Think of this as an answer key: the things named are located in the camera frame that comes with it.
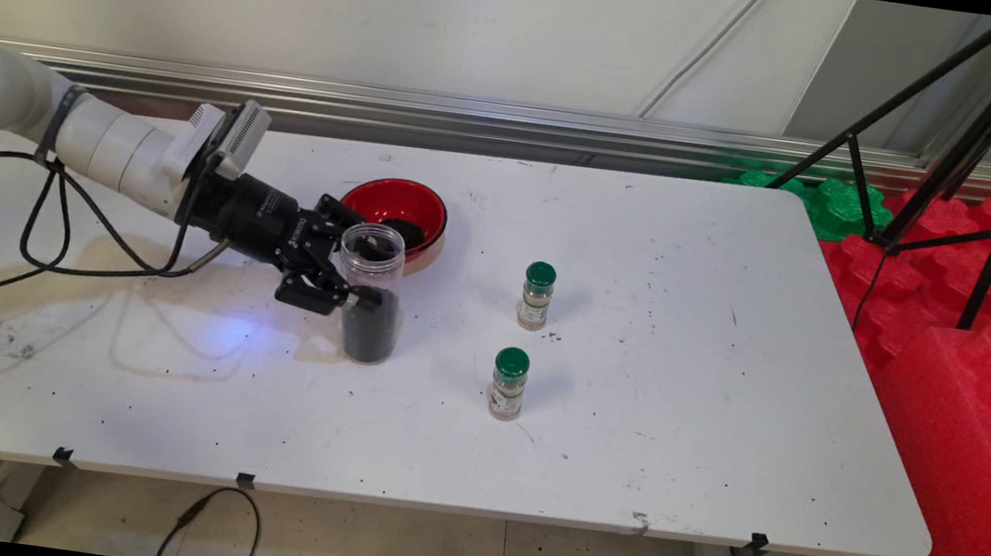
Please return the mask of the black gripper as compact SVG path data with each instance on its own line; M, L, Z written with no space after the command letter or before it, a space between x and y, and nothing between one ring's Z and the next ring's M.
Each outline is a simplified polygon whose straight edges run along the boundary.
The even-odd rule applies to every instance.
M192 226L251 259L286 268L273 298L328 316L339 308L384 308L375 288L346 282L335 269L326 271L339 238L364 222L330 195L323 194L317 206L306 209L249 174L229 180L213 173L197 189Z

